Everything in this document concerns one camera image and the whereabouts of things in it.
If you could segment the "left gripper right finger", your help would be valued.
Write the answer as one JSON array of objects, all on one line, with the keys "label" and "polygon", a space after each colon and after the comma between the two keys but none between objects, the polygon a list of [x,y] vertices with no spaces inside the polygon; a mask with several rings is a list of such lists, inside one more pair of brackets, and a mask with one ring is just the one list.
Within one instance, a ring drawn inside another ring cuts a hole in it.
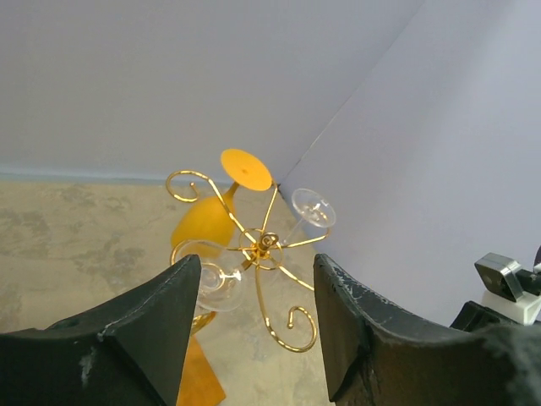
[{"label": "left gripper right finger", "polygon": [[537,405],[540,326],[455,330],[314,258],[327,392],[337,405]]}]

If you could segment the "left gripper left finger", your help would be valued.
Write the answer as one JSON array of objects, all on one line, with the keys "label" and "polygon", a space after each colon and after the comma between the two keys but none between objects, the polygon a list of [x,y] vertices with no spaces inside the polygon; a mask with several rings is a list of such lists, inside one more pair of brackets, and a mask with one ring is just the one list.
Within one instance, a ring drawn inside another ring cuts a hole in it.
[{"label": "left gripper left finger", "polygon": [[199,290],[187,255],[92,309],[1,336],[3,405],[174,405]]}]

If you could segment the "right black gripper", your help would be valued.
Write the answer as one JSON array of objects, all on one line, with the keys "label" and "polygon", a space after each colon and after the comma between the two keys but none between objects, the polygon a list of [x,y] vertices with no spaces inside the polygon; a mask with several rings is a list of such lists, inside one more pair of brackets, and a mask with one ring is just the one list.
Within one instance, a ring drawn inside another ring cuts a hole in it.
[{"label": "right black gripper", "polygon": [[466,302],[451,323],[455,330],[480,330],[491,325],[518,325],[509,317],[473,301]]}]

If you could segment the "clear wine glass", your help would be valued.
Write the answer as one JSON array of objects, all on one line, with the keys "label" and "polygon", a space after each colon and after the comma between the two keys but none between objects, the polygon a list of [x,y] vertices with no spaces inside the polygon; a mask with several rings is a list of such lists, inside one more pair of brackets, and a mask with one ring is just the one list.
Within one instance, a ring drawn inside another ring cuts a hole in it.
[{"label": "clear wine glass", "polygon": [[281,241],[282,246],[294,244],[293,238],[307,224],[322,228],[328,233],[336,223],[336,212],[331,203],[311,189],[295,189],[292,192],[291,202],[298,214],[298,221]]},{"label": "clear wine glass", "polygon": [[185,240],[172,249],[171,263],[187,255],[197,255],[201,265],[196,304],[216,312],[237,309],[244,298],[245,279],[235,255],[208,240]]}]

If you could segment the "yellow plastic wine glass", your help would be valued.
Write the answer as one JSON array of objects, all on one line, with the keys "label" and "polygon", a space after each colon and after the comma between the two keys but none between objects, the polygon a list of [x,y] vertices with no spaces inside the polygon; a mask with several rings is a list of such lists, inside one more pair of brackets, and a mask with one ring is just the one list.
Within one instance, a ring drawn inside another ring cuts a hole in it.
[{"label": "yellow plastic wine glass", "polygon": [[[234,230],[238,228],[238,218],[234,206],[234,195],[241,187],[263,192],[272,186],[273,179],[265,164],[256,156],[235,148],[221,153],[221,165],[232,179],[232,185],[221,192],[214,181],[203,173],[181,170],[171,173],[166,180],[166,189],[174,199],[189,203],[191,207],[172,231],[170,244],[173,248],[189,240],[208,240],[221,246],[229,245]],[[171,182],[181,175],[203,179],[211,187],[213,194],[201,197],[183,197],[176,193]]]}]

